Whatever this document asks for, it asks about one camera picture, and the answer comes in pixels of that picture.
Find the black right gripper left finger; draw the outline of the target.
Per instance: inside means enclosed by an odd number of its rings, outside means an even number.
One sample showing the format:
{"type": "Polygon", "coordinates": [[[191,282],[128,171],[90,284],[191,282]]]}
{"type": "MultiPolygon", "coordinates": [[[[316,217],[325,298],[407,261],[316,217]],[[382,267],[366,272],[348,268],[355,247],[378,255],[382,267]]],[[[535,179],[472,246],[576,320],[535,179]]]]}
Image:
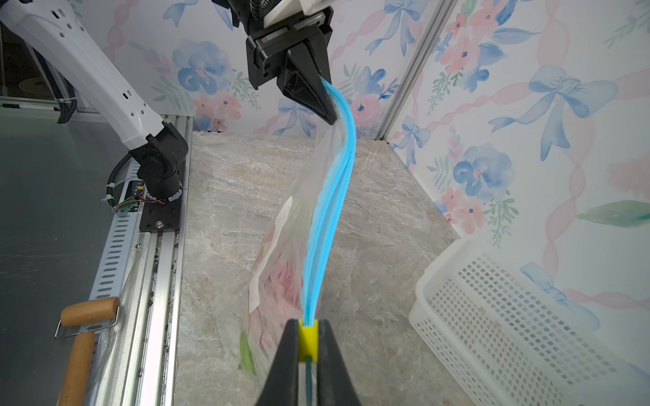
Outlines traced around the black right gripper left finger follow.
{"type": "Polygon", "coordinates": [[[255,406],[296,406],[299,395],[300,324],[287,321],[255,406]]]}

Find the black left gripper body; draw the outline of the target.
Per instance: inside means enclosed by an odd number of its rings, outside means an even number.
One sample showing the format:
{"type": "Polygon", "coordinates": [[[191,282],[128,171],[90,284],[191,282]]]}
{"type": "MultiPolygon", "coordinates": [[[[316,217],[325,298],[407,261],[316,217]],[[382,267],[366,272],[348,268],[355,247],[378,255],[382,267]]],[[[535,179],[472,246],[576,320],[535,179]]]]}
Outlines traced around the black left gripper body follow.
{"type": "Polygon", "coordinates": [[[248,78],[253,88],[280,75],[286,53],[304,44],[318,74],[331,81],[328,44],[333,33],[332,12],[306,16],[297,13],[266,29],[250,34],[246,40],[248,78]]]}

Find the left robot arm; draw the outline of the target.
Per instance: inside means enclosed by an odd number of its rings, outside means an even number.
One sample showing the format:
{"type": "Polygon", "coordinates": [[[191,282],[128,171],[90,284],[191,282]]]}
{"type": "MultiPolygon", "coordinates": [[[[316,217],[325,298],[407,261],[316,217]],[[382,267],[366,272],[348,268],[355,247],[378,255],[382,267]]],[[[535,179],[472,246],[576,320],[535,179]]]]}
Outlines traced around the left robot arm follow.
{"type": "MultiPolygon", "coordinates": [[[[249,81],[254,89],[276,80],[284,96],[329,125],[338,118],[326,91],[329,1],[220,1],[233,26],[242,25],[249,81]]],[[[154,201],[173,201],[183,186],[179,170],[186,140],[132,89],[83,28],[67,1],[3,1],[1,22],[34,48],[98,110],[139,165],[154,201]]]]}

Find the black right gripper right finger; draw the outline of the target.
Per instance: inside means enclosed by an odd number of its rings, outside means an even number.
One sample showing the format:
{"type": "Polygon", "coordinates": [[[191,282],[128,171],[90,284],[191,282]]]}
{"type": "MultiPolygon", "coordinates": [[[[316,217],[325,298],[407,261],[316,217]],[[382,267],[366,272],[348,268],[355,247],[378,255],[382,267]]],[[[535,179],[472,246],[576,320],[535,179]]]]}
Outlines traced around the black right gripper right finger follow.
{"type": "Polygon", "coordinates": [[[362,405],[327,320],[318,322],[317,405],[362,405]]]}

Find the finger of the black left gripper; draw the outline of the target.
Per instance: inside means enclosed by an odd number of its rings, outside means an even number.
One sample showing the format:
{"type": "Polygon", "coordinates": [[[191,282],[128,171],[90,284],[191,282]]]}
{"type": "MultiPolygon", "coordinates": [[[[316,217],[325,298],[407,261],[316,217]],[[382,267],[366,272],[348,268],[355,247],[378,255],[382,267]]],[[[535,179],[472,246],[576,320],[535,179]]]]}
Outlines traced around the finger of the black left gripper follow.
{"type": "Polygon", "coordinates": [[[286,52],[277,84],[284,96],[334,125],[338,113],[323,79],[331,79],[326,47],[301,42],[286,52]]]}

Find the clear zip-top bag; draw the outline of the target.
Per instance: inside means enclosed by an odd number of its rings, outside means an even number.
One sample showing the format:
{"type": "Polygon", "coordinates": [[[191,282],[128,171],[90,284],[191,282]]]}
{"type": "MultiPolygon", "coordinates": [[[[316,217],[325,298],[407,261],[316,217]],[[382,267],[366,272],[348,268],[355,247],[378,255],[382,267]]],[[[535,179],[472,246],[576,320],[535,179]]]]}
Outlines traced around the clear zip-top bag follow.
{"type": "MultiPolygon", "coordinates": [[[[312,325],[333,239],[345,204],[356,153],[356,129],[348,101],[326,82],[325,89],[338,113],[334,125],[318,130],[317,142],[298,172],[279,213],[272,222],[274,240],[293,240],[306,247],[302,268],[303,316],[312,325]]],[[[258,306],[257,294],[246,294],[246,305],[258,306]]]]}

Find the pink dragon fruit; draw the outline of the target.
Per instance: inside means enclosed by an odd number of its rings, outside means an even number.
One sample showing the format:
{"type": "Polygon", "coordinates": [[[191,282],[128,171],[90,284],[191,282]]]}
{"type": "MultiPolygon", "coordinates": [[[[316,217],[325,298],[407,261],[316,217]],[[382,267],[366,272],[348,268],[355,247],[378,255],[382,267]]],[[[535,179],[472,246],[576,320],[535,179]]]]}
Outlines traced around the pink dragon fruit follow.
{"type": "Polygon", "coordinates": [[[274,230],[266,233],[253,264],[257,279],[246,293],[257,294],[259,305],[245,308],[240,335],[240,363],[254,376],[267,376],[279,341],[289,319],[301,319],[303,308],[302,268],[306,247],[303,243],[274,240],[274,230]]]}

